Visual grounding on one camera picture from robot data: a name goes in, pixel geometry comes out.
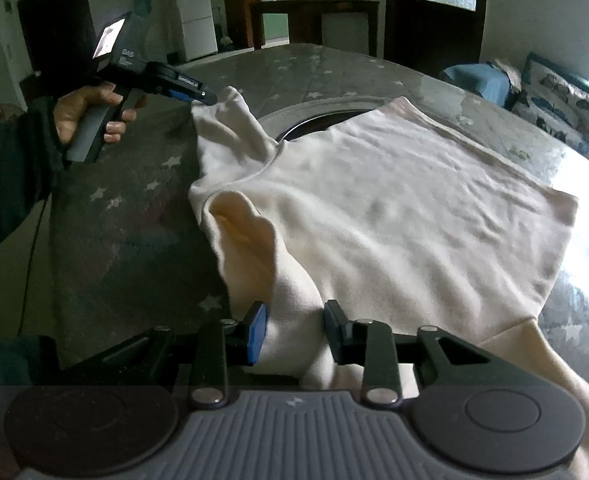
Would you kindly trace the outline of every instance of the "blue cloth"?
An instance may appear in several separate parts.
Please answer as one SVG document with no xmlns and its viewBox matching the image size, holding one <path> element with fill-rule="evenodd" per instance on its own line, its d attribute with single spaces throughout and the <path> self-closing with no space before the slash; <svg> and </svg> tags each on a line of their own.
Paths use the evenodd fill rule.
<svg viewBox="0 0 589 480">
<path fill-rule="evenodd" d="M 31 334 L 0 339 L 0 384 L 39 383 L 58 369 L 54 339 Z"/>
<path fill-rule="evenodd" d="M 512 104 L 510 79 L 505 72 L 488 63 L 450 66 L 441 72 L 441 79 L 500 107 Z"/>
</svg>

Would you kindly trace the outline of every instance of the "dark jacket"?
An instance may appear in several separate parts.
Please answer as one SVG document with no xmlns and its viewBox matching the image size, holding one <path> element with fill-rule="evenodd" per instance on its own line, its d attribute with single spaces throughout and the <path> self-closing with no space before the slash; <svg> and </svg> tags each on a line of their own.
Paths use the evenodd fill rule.
<svg viewBox="0 0 589 480">
<path fill-rule="evenodd" d="M 52 98 L 37 99 L 27 113 L 0 124 L 0 242 L 48 196 L 63 169 L 53 108 Z M 58 368 L 55 355 L 54 342 L 44 336 L 0 340 L 0 384 L 38 382 Z"/>
<path fill-rule="evenodd" d="M 35 100 L 27 113 L 0 124 L 0 242 L 46 198 L 63 169 L 54 100 Z"/>
</svg>

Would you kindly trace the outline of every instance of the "white refrigerator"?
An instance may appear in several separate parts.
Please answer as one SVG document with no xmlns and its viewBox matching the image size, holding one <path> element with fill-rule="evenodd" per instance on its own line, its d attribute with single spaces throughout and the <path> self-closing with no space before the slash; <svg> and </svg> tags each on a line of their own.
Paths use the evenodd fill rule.
<svg viewBox="0 0 589 480">
<path fill-rule="evenodd" d="M 212 4 L 210 0 L 176 0 L 180 22 L 180 41 L 177 45 L 182 61 L 217 52 Z"/>
</svg>

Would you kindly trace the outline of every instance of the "blue cushion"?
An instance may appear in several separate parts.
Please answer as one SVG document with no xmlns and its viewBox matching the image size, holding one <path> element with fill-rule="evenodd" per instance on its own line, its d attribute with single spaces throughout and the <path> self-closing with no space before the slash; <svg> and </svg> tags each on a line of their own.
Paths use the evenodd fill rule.
<svg viewBox="0 0 589 480">
<path fill-rule="evenodd" d="M 500 107 L 505 107 L 510 97 L 510 79 L 487 63 L 450 66 L 441 73 L 441 79 Z"/>
<path fill-rule="evenodd" d="M 581 76 L 573 74 L 567 68 L 564 68 L 561 65 L 557 65 L 556 63 L 550 61 L 549 59 L 539 56 L 538 54 L 536 54 L 534 52 L 530 52 L 528 59 L 525 63 L 525 69 L 523 70 L 523 84 L 524 85 L 531 83 L 529 80 L 530 79 L 529 74 L 530 74 L 530 67 L 531 67 L 532 61 L 535 61 L 543 66 L 546 66 L 547 68 L 551 69 L 553 72 L 556 72 L 557 74 L 559 74 L 563 79 L 565 79 L 569 83 L 572 83 L 572 85 L 576 86 L 578 89 L 582 90 L 586 94 L 589 94 L 589 80 L 588 79 L 585 79 Z"/>
</svg>

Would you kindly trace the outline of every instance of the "pillow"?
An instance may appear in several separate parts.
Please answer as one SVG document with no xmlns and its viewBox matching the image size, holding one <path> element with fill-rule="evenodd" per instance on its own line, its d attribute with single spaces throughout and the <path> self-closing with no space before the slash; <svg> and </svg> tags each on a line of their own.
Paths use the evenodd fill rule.
<svg viewBox="0 0 589 480">
<path fill-rule="evenodd" d="M 513 113 L 589 160 L 589 94 L 530 59 Z"/>
<path fill-rule="evenodd" d="M 500 107 L 510 97 L 510 79 L 488 63 L 450 66 L 441 72 L 441 79 Z"/>
</svg>

